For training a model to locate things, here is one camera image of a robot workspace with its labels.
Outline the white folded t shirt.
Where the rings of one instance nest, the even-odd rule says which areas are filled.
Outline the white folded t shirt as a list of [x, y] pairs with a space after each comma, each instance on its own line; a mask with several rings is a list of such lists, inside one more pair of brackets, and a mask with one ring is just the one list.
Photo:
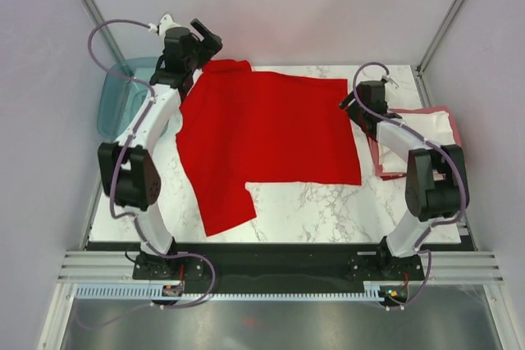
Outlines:
[[[434, 143], [448, 145], [455, 143], [461, 145], [459, 132], [454, 118], [448, 111], [423, 112], [400, 112], [404, 122], [420, 133], [431, 139]], [[392, 152], [382, 143], [377, 143], [377, 164], [383, 173], [400, 173], [406, 171], [406, 164], [401, 157]]]

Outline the right aluminium corner post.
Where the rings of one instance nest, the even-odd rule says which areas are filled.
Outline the right aluminium corner post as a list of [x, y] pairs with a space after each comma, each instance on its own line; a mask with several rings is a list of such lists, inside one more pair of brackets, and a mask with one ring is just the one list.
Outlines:
[[434, 33], [431, 39], [431, 42], [428, 44], [427, 49], [423, 53], [421, 60], [415, 66], [416, 75], [420, 79], [424, 75], [426, 69], [429, 67], [431, 60], [436, 54], [436, 51], [438, 50], [443, 39], [452, 27], [452, 24], [455, 22], [466, 1], [467, 0], [453, 0], [452, 3], [449, 5], [442, 21], [440, 22], [436, 32]]

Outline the aluminium frame rail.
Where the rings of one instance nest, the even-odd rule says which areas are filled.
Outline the aluminium frame rail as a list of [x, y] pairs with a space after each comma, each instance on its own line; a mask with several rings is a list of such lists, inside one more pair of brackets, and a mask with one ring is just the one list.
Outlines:
[[[421, 256], [429, 284], [496, 284], [503, 281], [492, 252], [433, 252]], [[133, 264], [123, 252], [67, 252], [59, 270], [60, 283], [129, 283]]]

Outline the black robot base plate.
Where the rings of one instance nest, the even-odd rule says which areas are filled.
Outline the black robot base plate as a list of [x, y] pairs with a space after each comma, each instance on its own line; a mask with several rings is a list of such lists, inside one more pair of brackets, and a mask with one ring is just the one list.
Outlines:
[[421, 256], [433, 252], [471, 252], [432, 245], [429, 254], [384, 258], [372, 243], [177, 243], [176, 260], [149, 256], [137, 243], [89, 243], [91, 252], [123, 252], [134, 280], [181, 280], [198, 290], [356, 289], [367, 282], [417, 284], [429, 279]]

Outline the pink folded t shirt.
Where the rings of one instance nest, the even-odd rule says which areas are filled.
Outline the pink folded t shirt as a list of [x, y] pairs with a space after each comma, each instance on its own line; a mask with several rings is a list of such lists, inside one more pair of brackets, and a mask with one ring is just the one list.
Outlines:
[[[461, 145], [459, 129], [447, 107], [428, 107], [419, 109], [392, 109], [403, 121], [423, 137], [440, 145]], [[374, 175], [382, 180], [404, 177], [406, 164], [401, 157], [387, 146], [367, 137], [372, 157]]]

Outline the teal transparent plastic bin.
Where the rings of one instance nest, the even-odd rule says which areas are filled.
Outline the teal transparent plastic bin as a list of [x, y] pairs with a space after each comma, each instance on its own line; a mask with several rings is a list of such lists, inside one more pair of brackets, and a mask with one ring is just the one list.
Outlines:
[[[139, 57], [115, 64], [111, 70], [117, 74], [149, 82], [157, 59]], [[127, 81], [107, 73], [98, 107], [97, 130], [103, 139], [113, 141], [139, 113], [148, 89], [142, 84]]]

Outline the aluminium corner post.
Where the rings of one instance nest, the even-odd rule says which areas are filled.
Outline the aluminium corner post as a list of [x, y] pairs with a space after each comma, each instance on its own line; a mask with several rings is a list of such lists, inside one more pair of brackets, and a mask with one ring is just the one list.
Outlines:
[[426, 69], [429, 67], [431, 60], [436, 54], [436, 51], [438, 50], [443, 39], [452, 27], [452, 24], [455, 22], [466, 1], [467, 0], [453, 0], [452, 3], [449, 5], [442, 21], [440, 22], [436, 32], [434, 33], [431, 39], [431, 42], [428, 44], [427, 49], [423, 53], [421, 60], [415, 66], [416, 75], [420, 79], [424, 75]]
[[[81, 3], [88, 12], [91, 21], [95, 25], [100, 25], [106, 21], [95, 0], [81, 0]], [[99, 31], [99, 34], [101, 35], [104, 44], [111, 53], [115, 62], [124, 61], [123, 53], [111, 31], [108, 28], [102, 28]]]

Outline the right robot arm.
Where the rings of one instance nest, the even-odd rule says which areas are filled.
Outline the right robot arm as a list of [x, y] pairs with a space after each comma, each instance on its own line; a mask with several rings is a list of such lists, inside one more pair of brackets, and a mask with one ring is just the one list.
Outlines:
[[464, 214], [469, 191], [463, 149], [425, 139], [389, 111], [385, 79], [358, 83], [339, 108], [369, 139], [406, 164], [407, 211], [381, 241], [383, 252], [375, 260], [377, 273], [391, 280], [404, 271], [404, 258], [418, 253], [433, 228], [453, 224]]

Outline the red t shirt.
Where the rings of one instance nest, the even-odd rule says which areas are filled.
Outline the red t shirt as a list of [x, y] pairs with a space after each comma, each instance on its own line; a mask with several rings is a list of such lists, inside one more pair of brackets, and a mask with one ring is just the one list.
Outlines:
[[209, 62], [182, 102], [176, 146], [206, 235], [256, 216], [247, 183], [359, 186], [354, 134], [340, 102], [345, 79]]

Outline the left aluminium corner post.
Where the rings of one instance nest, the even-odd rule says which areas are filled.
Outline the left aluminium corner post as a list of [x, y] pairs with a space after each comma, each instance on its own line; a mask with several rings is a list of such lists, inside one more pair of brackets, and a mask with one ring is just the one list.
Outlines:
[[[95, 25], [100, 25], [106, 21], [95, 0], [81, 0], [81, 3], [88, 12], [91, 21]], [[101, 35], [104, 44], [111, 53], [115, 62], [124, 61], [123, 53], [111, 31], [108, 28], [102, 28], [99, 31], [99, 34]]]

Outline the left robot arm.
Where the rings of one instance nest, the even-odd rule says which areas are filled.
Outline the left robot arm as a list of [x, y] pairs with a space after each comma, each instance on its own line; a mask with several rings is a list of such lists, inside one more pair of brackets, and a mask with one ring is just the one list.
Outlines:
[[153, 255], [152, 270], [163, 279], [173, 278], [180, 259], [171, 254], [175, 245], [158, 206], [162, 181], [153, 153], [169, 120], [194, 86], [194, 75], [223, 48], [221, 37], [202, 21], [189, 27], [166, 14], [157, 24], [143, 28], [158, 35], [163, 50], [149, 80], [124, 75], [147, 94], [131, 123], [112, 143], [98, 148], [98, 164], [104, 193], [113, 219], [128, 217], [139, 235], [143, 253]]

